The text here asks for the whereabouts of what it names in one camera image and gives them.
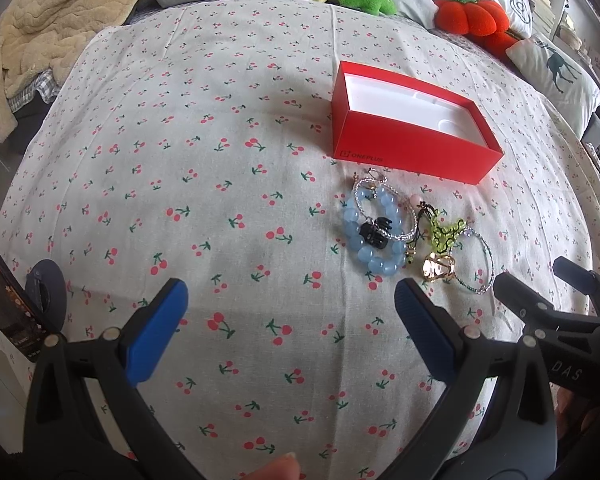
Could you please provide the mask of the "left hand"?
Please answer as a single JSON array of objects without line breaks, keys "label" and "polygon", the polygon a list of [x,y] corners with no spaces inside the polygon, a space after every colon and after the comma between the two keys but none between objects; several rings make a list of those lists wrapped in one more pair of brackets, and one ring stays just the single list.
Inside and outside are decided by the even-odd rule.
[{"label": "left hand", "polygon": [[245,476],[245,480],[299,480],[300,474],[301,468],[296,454],[287,453],[250,472]]}]

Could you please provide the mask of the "right hand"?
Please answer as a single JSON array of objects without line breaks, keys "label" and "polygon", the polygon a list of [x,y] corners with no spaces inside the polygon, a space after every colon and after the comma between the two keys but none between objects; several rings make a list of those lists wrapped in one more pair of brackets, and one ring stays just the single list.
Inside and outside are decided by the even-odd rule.
[{"label": "right hand", "polygon": [[559,387],[554,413],[558,441],[570,434],[600,432],[600,396],[587,399],[567,388]]}]

